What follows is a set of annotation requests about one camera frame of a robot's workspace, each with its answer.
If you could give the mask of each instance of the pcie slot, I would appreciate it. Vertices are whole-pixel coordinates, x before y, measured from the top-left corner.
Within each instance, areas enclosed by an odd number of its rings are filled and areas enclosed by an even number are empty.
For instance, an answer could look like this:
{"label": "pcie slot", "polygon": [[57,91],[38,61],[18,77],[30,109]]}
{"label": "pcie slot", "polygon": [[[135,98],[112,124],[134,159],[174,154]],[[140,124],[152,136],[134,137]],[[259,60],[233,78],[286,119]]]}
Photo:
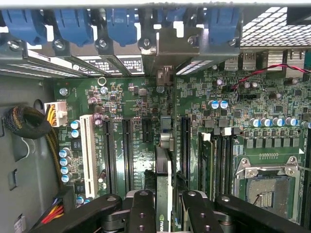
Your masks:
{"label": "pcie slot", "polygon": [[190,180],[190,131],[191,131],[191,119],[190,117],[183,116],[180,121],[180,137],[181,137],[181,146],[180,146],[180,155],[182,162],[182,172],[185,176],[186,184],[189,187]]}
{"label": "pcie slot", "polygon": [[95,198],[98,192],[98,186],[93,116],[80,116],[80,124],[86,197]]}
{"label": "pcie slot", "polygon": [[141,119],[142,124],[142,142],[152,142],[152,136],[151,136],[151,128],[152,123],[150,118],[143,118]]}
{"label": "pcie slot", "polygon": [[123,129],[123,154],[126,192],[134,189],[134,169],[133,169],[133,129],[130,118],[122,120]]}
{"label": "pcie slot", "polygon": [[106,167],[107,193],[117,193],[116,184],[116,156],[113,140],[113,121],[112,119],[103,120],[103,142]]}

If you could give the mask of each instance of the red wire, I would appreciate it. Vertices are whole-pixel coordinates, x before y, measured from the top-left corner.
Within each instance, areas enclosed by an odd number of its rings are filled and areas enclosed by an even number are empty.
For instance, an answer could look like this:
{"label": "red wire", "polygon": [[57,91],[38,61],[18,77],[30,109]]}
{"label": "red wire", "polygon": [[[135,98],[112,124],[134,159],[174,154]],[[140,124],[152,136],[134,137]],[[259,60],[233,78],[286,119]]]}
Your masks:
{"label": "red wire", "polygon": [[61,214],[63,212],[63,206],[58,207],[52,214],[46,216],[41,222],[43,224],[48,223],[51,221],[53,218],[55,218],[57,215]]}

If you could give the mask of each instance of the perforated metal panel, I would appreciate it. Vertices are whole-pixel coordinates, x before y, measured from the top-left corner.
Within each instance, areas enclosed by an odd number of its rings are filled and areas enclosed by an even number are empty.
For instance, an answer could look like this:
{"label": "perforated metal panel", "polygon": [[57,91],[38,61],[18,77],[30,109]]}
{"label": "perforated metal panel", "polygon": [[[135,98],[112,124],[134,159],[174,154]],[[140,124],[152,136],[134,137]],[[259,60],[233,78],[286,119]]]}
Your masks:
{"label": "perforated metal panel", "polygon": [[287,26],[287,7],[271,7],[243,27],[241,47],[311,46],[311,25]]}

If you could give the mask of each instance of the black pcie slot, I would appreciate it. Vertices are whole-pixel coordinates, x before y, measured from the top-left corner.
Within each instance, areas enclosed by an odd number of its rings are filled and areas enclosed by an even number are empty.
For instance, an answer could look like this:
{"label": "black pcie slot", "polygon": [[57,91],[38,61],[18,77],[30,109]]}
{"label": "black pcie slot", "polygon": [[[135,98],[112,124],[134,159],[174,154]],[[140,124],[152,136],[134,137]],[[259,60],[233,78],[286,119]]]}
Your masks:
{"label": "black pcie slot", "polygon": [[[305,167],[311,167],[311,130],[308,130],[306,164]],[[311,172],[305,170],[305,179],[303,182],[304,193],[302,197],[301,226],[311,230]]]}
{"label": "black pcie slot", "polygon": [[142,142],[152,142],[152,122],[151,118],[143,118],[141,119],[142,124]]}
{"label": "black pcie slot", "polygon": [[180,122],[180,137],[181,137],[181,162],[182,172],[186,178],[186,184],[189,187],[190,180],[190,137],[191,137],[191,119],[190,117],[181,117]]}
{"label": "black pcie slot", "polygon": [[122,120],[123,129],[123,154],[126,192],[134,189],[134,169],[133,169],[133,129],[130,118]]}
{"label": "black pcie slot", "polygon": [[104,152],[105,152],[105,167],[106,167],[106,184],[107,193],[117,193],[116,184],[116,155],[113,140],[113,121],[112,119],[103,120],[103,134],[104,134]]}

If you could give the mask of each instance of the white pci slot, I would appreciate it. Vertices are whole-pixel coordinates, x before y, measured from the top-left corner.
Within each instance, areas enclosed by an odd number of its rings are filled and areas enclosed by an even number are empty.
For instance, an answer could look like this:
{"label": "white pci slot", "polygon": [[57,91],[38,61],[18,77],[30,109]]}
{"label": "white pci slot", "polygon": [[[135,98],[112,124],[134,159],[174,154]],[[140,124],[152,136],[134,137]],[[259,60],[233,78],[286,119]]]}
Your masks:
{"label": "white pci slot", "polygon": [[95,198],[98,191],[93,116],[80,116],[84,182],[86,197]]}

